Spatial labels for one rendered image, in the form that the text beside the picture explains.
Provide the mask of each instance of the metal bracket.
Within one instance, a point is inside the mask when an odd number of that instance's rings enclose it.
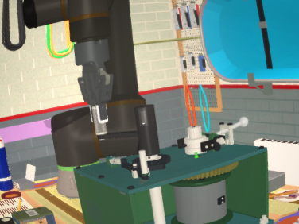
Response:
[[[272,88],[272,83],[257,83],[254,80],[254,73],[248,73],[248,86],[250,87],[256,87],[258,90],[260,90],[263,94],[266,95],[272,95],[273,94],[273,88]]]

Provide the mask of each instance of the gray brick wall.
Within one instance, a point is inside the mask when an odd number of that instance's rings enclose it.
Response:
[[[185,136],[182,95],[182,89],[143,95],[147,104],[155,105],[161,149],[175,144],[177,138]],[[49,119],[63,111],[0,122],[0,128]],[[6,153],[13,180],[25,178],[27,164],[37,167],[36,180],[58,175],[52,135],[6,143]]]
[[[263,138],[299,141],[299,90],[277,90],[267,96],[255,89],[222,89],[223,112],[210,113],[212,133],[219,131],[220,122],[237,122],[245,116],[247,127],[234,132],[235,143],[253,145]],[[196,113],[197,124],[202,126],[201,112]],[[189,126],[187,111],[184,123]]]

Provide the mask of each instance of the blue bottle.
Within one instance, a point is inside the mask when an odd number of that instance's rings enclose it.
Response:
[[[6,157],[6,148],[0,138],[0,191],[9,191],[14,188],[10,175],[10,167]]]

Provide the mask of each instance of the pegboard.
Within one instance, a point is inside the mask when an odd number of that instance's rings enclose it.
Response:
[[[201,6],[202,0],[197,1],[184,1],[184,0],[172,0],[173,8],[188,6],[191,4],[197,4]],[[200,29],[182,29],[177,31],[177,38],[187,37],[200,37]],[[201,39],[192,39],[186,41],[178,41],[178,50],[180,56],[184,56],[187,62],[187,71],[182,73],[183,85],[188,84],[192,93],[193,102],[196,111],[201,111],[198,86],[202,85],[204,92],[207,96],[209,111],[221,112],[222,111],[222,99],[221,89],[219,84],[219,78],[214,75],[211,68],[206,64],[206,71],[200,71],[200,65],[198,61],[198,55],[203,55],[203,49],[201,45]],[[196,67],[195,69],[189,69],[188,53],[192,52],[195,56]],[[205,108],[204,96],[202,95],[203,106]]]

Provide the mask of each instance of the small box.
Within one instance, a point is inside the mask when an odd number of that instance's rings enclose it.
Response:
[[[34,188],[35,171],[35,166],[27,164],[26,177],[24,179],[15,180],[14,186],[21,191]]]

